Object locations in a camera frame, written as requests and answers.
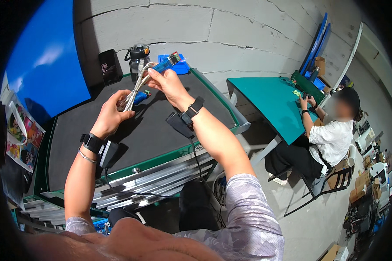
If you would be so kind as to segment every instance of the silver bracelet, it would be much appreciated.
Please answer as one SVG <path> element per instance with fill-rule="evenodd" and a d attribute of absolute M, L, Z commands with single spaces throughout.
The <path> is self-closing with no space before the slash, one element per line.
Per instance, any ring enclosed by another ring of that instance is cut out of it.
<path fill-rule="evenodd" d="M 83 157 L 83 159 L 87 159 L 88 161 L 90 161 L 90 162 L 93 163 L 93 164 L 96 164 L 96 163 L 97 163 L 96 160 L 92 160 L 92 159 L 90 159 L 89 157 L 87 157 L 86 155 L 84 155 L 84 154 L 80 151 L 80 148 L 78 148 L 78 153 L 80 154 L 80 156 Z"/>

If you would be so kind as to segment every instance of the teal desk mat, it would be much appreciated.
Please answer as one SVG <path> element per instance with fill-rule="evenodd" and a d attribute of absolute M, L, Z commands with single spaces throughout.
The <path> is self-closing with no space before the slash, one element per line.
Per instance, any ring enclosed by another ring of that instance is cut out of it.
<path fill-rule="evenodd" d="M 296 90 L 279 77 L 249 77 L 227 79 L 235 88 L 261 112 L 288 145 L 305 132 L 301 109 L 298 107 Z M 310 113 L 312 121 L 318 118 Z"/>

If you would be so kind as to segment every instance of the black wrist strap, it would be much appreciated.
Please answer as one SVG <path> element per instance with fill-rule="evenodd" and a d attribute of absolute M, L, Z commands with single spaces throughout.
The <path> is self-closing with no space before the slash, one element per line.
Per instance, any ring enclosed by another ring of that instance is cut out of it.
<path fill-rule="evenodd" d="M 188 127 L 192 127 L 192 118 L 199 113 L 200 109 L 203 107 L 204 102 L 205 100 L 202 97 L 198 96 L 195 102 L 189 105 L 187 111 L 180 114 L 180 118 L 184 121 L 184 123 L 186 123 Z"/>
<path fill-rule="evenodd" d="M 186 114 L 190 118 L 193 118 L 194 116 L 196 116 L 199 113 L 200 109 L 203 107 L 204 102 L 205 102 L 205 100 L 202 97 L 198 96 L 196 98 L 195 102 L 193 102 L 193 104 L 191 104 L 188 107 Z"/>
<path fill-rule="evenodd" d="M 95 154 L 99 153 L 103 144 L 103 140 L 96 137 L 93 133 L 82 134 L 80 142 L 83 142 L 84 147 Z"/>

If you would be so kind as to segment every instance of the transparent usb cable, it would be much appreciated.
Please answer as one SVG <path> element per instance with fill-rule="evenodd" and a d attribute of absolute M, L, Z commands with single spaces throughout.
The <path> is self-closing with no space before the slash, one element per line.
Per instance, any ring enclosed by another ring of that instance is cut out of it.
<path fill-rule="evenodd" d="M 137 83 L 135 84 L 134 89 L 131 91 L 131 93 L 127 97 L 125 97 L 123 100 L 118 102 L 117 110 L 119 112 L 125 112 L 125 111 L 132 110 L 132 107 L 134 106 L 135 96 L 137 95 L 139 89 L 148 81 L 149 78 L 151 78 L 150 75 L 147 75 L 144 78 L 142 78 L 142 76 L 144 75 L 144 72 L 146 72 L 148 70 L 148 68 L 152 68 L 155 65 L 156 65 L 156 63 L 149 62 L 149 63 L 147 63 L 147 65 L 144 66 L 144 68 L 142 68 L 142 70 L 138 74 L 138 80 L 137 80 Z"/>

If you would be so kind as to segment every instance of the camouflage shirt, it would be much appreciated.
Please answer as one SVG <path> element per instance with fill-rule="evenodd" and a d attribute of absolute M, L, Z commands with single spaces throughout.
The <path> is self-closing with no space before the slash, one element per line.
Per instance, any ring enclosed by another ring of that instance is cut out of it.
<path fill-rule="evenodd" d="M 182 231 L 173 236 L 192 238 L 204 243 L 225 260 L 283 259 L 285 239 L 256 177 L 238 174 L 228 181 L 226 208 L 226 228 L 218 231 Z M 66 223 L 67 231 L 78 235 L 96 232 L 81 217 L 71 217 Z"/>

